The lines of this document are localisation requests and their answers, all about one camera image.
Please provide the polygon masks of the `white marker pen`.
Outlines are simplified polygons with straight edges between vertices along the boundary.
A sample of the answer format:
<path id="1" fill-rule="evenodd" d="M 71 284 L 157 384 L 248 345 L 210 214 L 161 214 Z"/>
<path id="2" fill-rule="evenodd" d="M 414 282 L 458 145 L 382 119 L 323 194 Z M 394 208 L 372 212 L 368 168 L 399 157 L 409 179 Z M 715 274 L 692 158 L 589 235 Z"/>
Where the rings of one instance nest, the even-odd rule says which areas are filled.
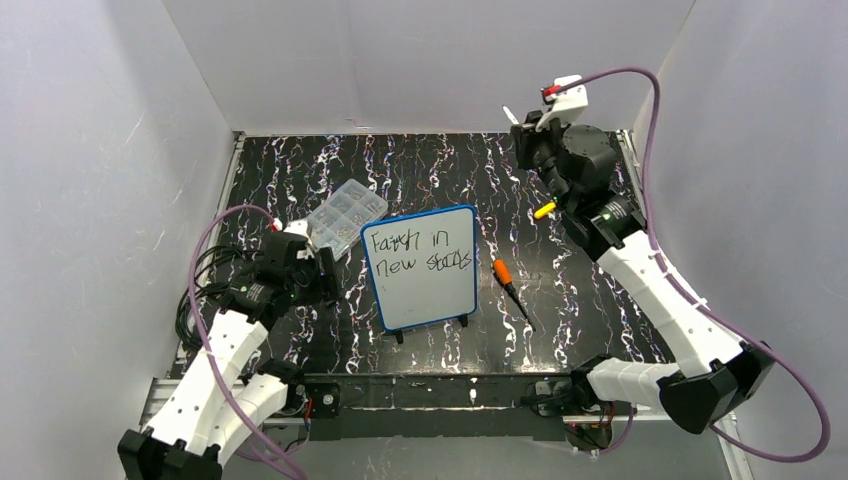
<path id="1" fill-rule="evenodd" d="M 503 110 L 504 114 L 506 115 L 507 119 L 510 121 L 510 123 L 512 125 L 518 125 L 519 124 L 518 119 L 515 117 L 513 112 L 506 105 L 502 106 L 502 110 Z"/>

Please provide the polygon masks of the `blue framed whiteboard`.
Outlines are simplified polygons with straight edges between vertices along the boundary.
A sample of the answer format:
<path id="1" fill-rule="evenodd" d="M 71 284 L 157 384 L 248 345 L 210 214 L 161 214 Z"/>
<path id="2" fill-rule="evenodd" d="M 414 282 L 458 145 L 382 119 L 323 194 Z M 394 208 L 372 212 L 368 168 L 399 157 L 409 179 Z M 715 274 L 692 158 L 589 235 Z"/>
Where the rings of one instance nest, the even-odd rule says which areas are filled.
<path id="1" fill-rule="evenodd" d="M 384 329 L 398 332 L 478 308 L 477 211 L 461 204 L 387 218 L 360 231 Z"/>

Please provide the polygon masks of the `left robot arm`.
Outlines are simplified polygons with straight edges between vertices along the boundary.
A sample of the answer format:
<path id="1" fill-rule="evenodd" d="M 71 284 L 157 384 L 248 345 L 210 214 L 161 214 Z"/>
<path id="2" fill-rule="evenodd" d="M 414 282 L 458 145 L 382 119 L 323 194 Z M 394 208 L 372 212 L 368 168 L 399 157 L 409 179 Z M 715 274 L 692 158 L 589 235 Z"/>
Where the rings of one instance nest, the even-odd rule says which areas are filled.
<path id="1" fill-rule="evenodd" d="M 290 229 L 266 235 L 221 296 L 203 346 L 164 405 L 139 431 L 128 430 L 117 452 L 128 479 L 219 479 L 261 425 L 286 407 L 301 378 L 291 362 L 268 360 L 239 392 L 248 360 L 293 307 L 339 297 L 328 247 Z"/>

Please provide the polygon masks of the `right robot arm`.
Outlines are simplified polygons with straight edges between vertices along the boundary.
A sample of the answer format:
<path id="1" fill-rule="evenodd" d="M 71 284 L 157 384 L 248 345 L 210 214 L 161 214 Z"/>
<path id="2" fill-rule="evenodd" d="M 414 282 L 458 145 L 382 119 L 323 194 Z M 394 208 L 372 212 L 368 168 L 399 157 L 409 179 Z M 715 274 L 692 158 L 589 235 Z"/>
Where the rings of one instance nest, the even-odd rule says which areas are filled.
<path id="1" fill-rule="evenodd" d="M 538 130 L 541 117 L 533 111 L 510 127 L 519 168 L 536 173 L 568 237 L 624 288 L 674 357 L 648 364 L 600 355 L 572 371 L 574 399 L 649 406 L 689 433 L 704 432 L 756 392 L 773 360 L 714 323 L 704 300 L 671 284 L 645 216 L 611 185 L 618 155 L 608 135 L 558 120 Z"/>

